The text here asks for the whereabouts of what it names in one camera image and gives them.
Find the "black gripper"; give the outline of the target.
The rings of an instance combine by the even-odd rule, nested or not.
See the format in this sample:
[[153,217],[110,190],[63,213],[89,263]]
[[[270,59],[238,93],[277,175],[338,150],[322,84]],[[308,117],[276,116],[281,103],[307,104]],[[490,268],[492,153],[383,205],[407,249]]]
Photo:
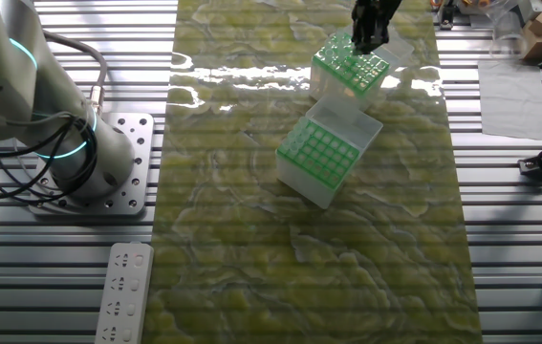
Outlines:
[[401,0],[357,0],[354,5],[352,41],[361,54],[371,52],[370,25],[366,19],[375,19],[372,43],[375,48],[389,42],[388,22],[399,8]]

